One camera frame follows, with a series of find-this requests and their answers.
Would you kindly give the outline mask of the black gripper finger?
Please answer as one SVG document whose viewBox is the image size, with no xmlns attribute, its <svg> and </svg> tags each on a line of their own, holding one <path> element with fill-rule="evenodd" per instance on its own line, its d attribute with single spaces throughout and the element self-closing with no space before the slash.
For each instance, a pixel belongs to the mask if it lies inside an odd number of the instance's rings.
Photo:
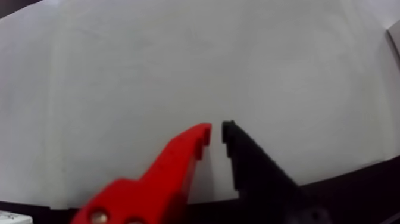
<svg viewBox="0 0 400 224">
<path fill-rule="evenodd" d="M 310 197 L 233 120 L 221 125 L 243 218 L 253 223 L 332 223 L 328 210 Z"/>
</svg>

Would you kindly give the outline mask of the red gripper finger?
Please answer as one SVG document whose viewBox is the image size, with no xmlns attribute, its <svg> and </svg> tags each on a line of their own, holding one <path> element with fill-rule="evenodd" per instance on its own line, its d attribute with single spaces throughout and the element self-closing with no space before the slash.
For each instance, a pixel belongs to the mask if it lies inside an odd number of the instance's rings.
<svg viewBox="0 0 400 224">
<path fill-rule="evenodd" d="M 121 178 L 107 185 L 72 223 L 180 222 L 211 129 L 211 123 L 200 123 L 172 138 L 141 178 Z"/>
</svg>

